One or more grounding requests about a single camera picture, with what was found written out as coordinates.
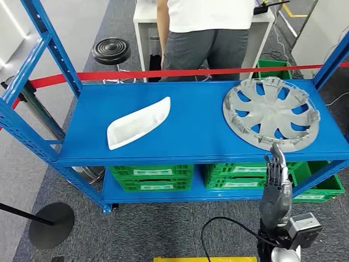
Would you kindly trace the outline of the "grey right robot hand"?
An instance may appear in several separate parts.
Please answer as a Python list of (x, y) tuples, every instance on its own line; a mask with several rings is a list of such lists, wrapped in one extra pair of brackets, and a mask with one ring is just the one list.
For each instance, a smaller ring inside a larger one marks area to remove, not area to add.
[(276, 142), (270, 149), (272, 160), (265, 155), (266, 182), (259, 210), (265, 226), (269, 229), (285, 226), (292, 209), (292, 186), (285, 155)]

